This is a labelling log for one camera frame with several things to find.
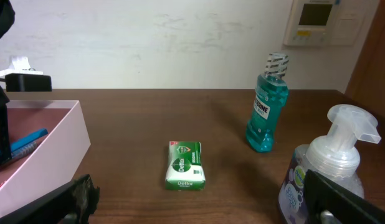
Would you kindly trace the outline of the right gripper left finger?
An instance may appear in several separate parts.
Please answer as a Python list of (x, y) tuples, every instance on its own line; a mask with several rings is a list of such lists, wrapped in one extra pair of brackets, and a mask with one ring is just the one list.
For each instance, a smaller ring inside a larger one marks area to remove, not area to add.
[(0, 224), (88, 223), (99, 200), (100, 188), (86, 174), (1, 217)]

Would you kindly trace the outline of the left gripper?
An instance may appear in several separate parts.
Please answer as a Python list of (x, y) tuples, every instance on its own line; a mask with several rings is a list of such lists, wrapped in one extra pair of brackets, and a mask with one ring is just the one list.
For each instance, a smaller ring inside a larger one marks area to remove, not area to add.
[[(48, 75), (12, 73), (0, 78), (7, 92), (52, 91), (52, 80)], [(9, 98), (0, 86), (0, 165), (11, 159), (7, 106)]]

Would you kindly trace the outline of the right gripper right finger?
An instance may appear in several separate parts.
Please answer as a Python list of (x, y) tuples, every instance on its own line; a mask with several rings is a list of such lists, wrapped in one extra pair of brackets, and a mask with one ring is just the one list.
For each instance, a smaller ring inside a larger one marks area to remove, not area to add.
[(305, 176), (303, 198), (308, 223), (385, 223), (385, 211), (312, 170)]

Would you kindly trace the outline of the blue disposable razor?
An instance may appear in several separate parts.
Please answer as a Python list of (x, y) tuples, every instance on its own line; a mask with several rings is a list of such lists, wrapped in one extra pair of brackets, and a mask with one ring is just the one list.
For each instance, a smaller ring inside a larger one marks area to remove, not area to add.
[(15, 150), (21, 148), (22, 146), (25, 146), (33, 141), (37, 142), (38, 139), (48, 135), (48, 130), (46, 129), (40, 129), (37, 130), (28, 136), (14, 142), (11, 144), (11, 153), (14, 152)]

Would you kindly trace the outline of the purple foam soap pump bottle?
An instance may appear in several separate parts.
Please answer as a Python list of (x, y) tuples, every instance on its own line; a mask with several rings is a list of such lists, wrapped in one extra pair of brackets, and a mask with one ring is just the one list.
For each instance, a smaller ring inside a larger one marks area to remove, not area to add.
[(278, 195), (278, 207), (285, 223), (307, 222), (303, 193), (308, 170), (364, 198), (364, 189), (356, 174), (360, 155), (354, 145), (357, 141), (379, 143), (378, 121), (366, 110), (347, 104), (333, 106), (327, 117), (332, 122), (328, 134), (294, 150)]

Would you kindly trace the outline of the green Dettol soap bar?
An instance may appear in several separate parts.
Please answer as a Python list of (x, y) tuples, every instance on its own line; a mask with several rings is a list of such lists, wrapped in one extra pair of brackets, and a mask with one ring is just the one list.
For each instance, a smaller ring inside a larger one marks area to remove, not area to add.
[(170, 141), (168, 169), (165, 176), (168, 190), (203, 190), (206, 184), (202, 167), (202, 145), (199, 141)]

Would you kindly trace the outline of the blue mouthwash bottle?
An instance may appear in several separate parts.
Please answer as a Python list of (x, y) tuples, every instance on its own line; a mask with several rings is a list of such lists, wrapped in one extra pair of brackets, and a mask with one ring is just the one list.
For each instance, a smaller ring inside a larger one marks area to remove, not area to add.
[(249, 145), (256, 152), (270, 152), (273, 148), (273, 134), (289, 94), (283, 80), (288, 62), (288, 55), (271, 53), (264, 72), (257, 77), (252, 116), (245, 132)]

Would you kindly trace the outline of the blue white toothbrush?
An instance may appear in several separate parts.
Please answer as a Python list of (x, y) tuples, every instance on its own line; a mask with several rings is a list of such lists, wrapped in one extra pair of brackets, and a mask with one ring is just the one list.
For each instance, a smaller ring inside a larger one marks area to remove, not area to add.
[(32, 153), (36, 148), (37, 148), (37, 143), (33, 141), (12, 152), (11, 156), (13, 159), (22, 159), (23, 157)]

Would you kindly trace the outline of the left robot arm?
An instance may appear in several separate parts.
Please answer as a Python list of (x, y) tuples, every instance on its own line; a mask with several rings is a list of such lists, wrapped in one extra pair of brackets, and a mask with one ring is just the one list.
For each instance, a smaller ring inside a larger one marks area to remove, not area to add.
[[(0, 40), (15, 23), (16, 13), (9, 0), (0, 0)], [(52, 79), (42, 71), (35, 70), (29, 59), (23, 56), (10, 58), (9, 67), (0, 71), (0, 165), (12, 159), (9, 140), (7, 104), (8, 92), (50, 92)]]

